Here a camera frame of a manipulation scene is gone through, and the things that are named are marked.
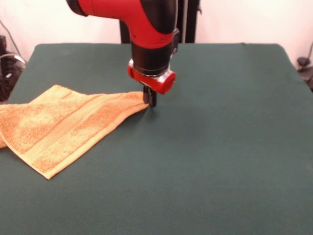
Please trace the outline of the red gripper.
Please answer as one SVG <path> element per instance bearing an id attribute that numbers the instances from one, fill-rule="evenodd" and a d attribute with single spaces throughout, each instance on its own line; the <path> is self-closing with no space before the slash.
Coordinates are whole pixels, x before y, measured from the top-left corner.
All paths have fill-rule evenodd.
<path id="1" fill-rule="evenodd" d="M 142 75 L 134 69 L 133 60 L 129 61 L 127 71 L 130 78 L 144 85 L 143 101 L 149 103 L 151 107 L 157 105 L 157 93 L 166 94 L 169 92 L 176 79 L 176 73 L 171 69 L 167 69 L 164 74 L 158 76 Z"/>

